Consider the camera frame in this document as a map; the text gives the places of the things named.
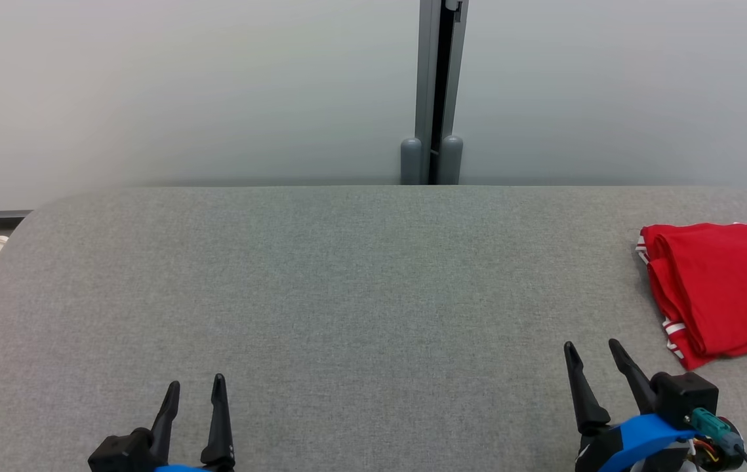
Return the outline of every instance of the red cloth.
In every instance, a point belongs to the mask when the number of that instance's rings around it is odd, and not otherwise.
[[[654,225],[641,231],[659,309],[688,370],[747,353],[747,224]]]

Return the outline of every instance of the folded red shirt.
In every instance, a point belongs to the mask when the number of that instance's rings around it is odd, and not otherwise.
[[[745,355],[747,224],[654,225],[641,236],[637,250],[682,365]]]

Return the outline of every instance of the white wall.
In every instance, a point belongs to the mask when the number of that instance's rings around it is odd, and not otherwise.
[[[0,0],[0,210],[106,186],[398,183],[406,0]]]
[[[747,0],[473,0],[464,184],[747,186]]]

